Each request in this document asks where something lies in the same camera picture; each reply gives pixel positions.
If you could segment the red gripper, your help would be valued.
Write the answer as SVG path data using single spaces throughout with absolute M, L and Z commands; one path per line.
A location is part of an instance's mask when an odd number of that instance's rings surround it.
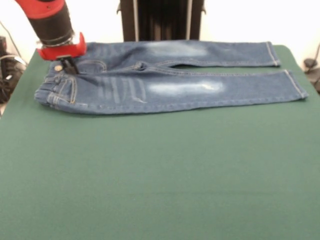
M 78 67 L 73 58 L 83 56 L 87 51 L 87 44 L 82 32 L 77 32 L 71 41 L 59 46 L 44 46 L 40 44 L 36 48 L 39 56 L 46 61 L 59 59 L 63 70 L 67 74 L 79 74 Z

